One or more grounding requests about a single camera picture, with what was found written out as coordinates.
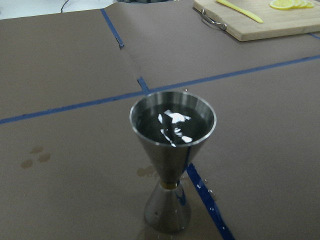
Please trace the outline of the lemon slice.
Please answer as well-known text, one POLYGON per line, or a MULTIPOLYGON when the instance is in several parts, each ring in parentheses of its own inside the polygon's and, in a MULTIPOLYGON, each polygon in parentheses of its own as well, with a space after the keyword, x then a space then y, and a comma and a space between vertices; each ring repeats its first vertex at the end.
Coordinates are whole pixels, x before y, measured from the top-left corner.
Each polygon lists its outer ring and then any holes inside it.
POLYGON ((305 8, 307 6, 308 2, 306 0, 300 0, 300 4, 298 8, 305 8))
POLYGON ((276 10, 289 10, 295 6, 293 0, 272 0, 269 6, 276 10))
POLYGON ((305 8, 313 8, 315 4, 309 0, 306 1, 305 8))
POLYGON ((293 2, 293 6, 292 6, 293 8, 300 8, 304 3, 303 0, 293 0, 292 2, 293 2))

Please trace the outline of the yellow plastic knife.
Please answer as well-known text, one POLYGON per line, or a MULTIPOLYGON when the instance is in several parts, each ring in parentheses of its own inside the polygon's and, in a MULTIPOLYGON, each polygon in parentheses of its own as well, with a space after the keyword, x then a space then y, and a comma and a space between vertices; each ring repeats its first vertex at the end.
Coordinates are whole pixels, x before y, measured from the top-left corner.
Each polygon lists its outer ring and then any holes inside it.
POLYGON ((243 9, 243 8, 229 2, 228 0, 216 0, 216 2, 247 16, 248 18, 254 20, 255 22, 257 22, 259 24, 264 23, 264 20, 261 17, 259 17, 258 15, 256 15, 255 13, 253 13, 249 10, 243 9))

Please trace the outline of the wooden cutting board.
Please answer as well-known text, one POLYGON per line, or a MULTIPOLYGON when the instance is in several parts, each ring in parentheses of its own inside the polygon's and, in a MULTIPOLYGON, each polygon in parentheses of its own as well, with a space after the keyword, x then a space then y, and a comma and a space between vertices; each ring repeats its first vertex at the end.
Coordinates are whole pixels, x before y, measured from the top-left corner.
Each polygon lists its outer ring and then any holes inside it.
POLYGON ((193 7, 215 22, 226 24, 226 32, 241 42, 313 33, 320 30, 320 2, 313 0, 312 8, 278 10, 269 0, 231 0, 232 4, 256 14, 258 23, 246 15, 215 0, 195 0, 193 7))

